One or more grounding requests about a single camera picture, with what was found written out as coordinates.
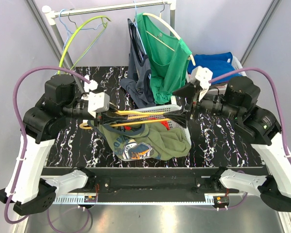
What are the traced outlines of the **red tank top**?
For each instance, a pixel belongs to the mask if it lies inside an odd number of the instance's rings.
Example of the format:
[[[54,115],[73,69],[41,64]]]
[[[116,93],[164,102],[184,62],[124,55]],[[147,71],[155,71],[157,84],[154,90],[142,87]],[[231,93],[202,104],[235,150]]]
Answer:
[[[162,124],[167,130],[170,130],[169,124],[167,121],[160,121],[160,124]],[[130,126],[124,126],[126,130],[131,130]]]

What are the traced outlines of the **lime green hanger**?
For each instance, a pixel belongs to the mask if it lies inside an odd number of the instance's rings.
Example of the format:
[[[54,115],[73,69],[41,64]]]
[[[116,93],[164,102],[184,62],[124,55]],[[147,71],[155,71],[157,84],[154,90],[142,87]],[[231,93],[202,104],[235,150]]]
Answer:
[[[59,12],[59,21],[64,25],[66,32],[67,32],[67,39],[64,42],[63,45],[63,53],[62,56],[60,58],[59,61],[59,67],[63,67],[64,65],[64,61],[65,61],[65,57],[68,55],[68,49],[71,46],[72,42],[74,41],[74,39],[76,38],[76,36],[80,33],[80,31],[88,31],[88,30],[93,30],[96,31],[97,29],[99,29],[100,27],[102,28],[102,30],[99,32],[99,34],[95,37],[95,39],[91,42],[91,44],[85,49],[85,51],[79,56],[79,58],[76,60],[76,62],[73,63],[72,67],[70,68],[70,70],[73,70],[76,65],[79,63],[79,61],[88,53],[88,51],[94,46],[94,44],[101,38],[101,36],[104,34],[104,32],[106,31],[109,22],[111,22],[111,19],[107,16],[96,16],[96,17],[92,17],[88,20],[86,20],[84,23],[82,23],[80,26],[76,26],[76,29],[74,32],[71,32],[69,30],[69,28],[67,27],[67,25],[62,21],[62,13],[64,12],[64,9],[62,9]],[[90,22],[100,19],[101,23],[99,25],[97,25],[95,28],[85,28],[85,26],[87,24],[89,24]]]

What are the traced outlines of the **olive green tank top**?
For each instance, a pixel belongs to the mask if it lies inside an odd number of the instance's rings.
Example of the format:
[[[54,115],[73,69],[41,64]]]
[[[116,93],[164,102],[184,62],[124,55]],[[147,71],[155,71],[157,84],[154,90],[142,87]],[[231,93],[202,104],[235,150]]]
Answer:
[[[191,149],[181,129],[167,129],[159,122],[121,127],[100,125],[98,131],[124,161],[148,158],[166,161],[187,156]]]

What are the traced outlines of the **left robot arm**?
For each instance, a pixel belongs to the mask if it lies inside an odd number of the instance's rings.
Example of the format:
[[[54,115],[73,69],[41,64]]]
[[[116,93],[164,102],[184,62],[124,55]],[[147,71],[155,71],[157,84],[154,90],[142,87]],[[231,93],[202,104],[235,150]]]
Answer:
[[[54,75],[36,105],[18,117],[20,151],[8,186],[0,190],[0,201],[12,204],[20,216],[44,212],[56,197],[70,191],[98,190],[95,173],[84,167],[57,178],[41,178],[44,161],[69,118],[80,119],[82,129],[100,133],[124,161],[188,154],[191,144],[183,131],[186,120],[181,110],[121,111],[95,81],[88,86],[88,92],[77,94],[72,76]]]

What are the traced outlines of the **light blue wire hanger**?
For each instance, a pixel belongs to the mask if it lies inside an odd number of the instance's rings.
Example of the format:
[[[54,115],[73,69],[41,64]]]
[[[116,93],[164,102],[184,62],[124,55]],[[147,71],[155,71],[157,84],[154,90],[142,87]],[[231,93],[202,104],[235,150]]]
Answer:
[[[76,26],[80,26],[81,24],[78,24],[76,21],[72,20],[70,16],[68,17],[63,17],[61,18],[62,21],[67,25],[67,27],[69,28],[69,30],[71,32],[74,32],[76,29]],[[90,22],[89,24],[87,24],[85,26],[85,28],[95,28],[97,25],[99,25],[101,23],[100,19],[94,20],[92,22]],[[71,51],[72,47],[75,47],[77,49],[80,49],[79,52],[76,52],[77,57],[73,58],[72,61],[69,64],[69,69],[72,67],[73,63],[76,62],[76,60],[79,58],[79,56],[85,51],[85,49],[91,44],[91,42],[95,39],[95,37],[99,34],[99,32],[102,30],[102,28],[100,27],[99,29],[97,29],[96,31],[93,30],[88,30],[88,31],[80,31],[80,33],[76,36],[76,38],[74,39],[74,41],[72,42],[71,46],[68,49],[68,55],[65,57],[65,61],[68,61],[68,57],[69,57],[69,53]],[[65,29],[65,39],[64,42],[67,39],[67,32]]]

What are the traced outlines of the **dark navy tank top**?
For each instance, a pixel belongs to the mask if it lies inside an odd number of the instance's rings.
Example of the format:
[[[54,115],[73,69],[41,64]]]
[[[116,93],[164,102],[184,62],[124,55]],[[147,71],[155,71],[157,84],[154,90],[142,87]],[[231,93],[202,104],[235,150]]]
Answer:
[[[155,106],[150,88],[151,66],[145,53],[136,25],[128,19],[130,38],[129,66],[127,77],[120,81],[120,86],[130,95],[138,108]]]

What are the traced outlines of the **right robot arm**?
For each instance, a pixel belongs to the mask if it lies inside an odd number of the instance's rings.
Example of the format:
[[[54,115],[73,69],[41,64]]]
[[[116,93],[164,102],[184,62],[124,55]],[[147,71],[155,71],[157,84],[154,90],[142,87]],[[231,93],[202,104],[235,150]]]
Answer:
[[[202,95],[199,82],[173,92],[187,103],[172,118],[181,126],[199,113],[229,119],[234,130],[258,152],[270,174],[254,176],[219,167],[197,187],[197,191],[222,192],[237,189],[258,196],[270,208],[291,212],[291,164],[282,145],[283,128],[270,111],[257,106],[260,88],[246,76],[232,77],[224,94]]]

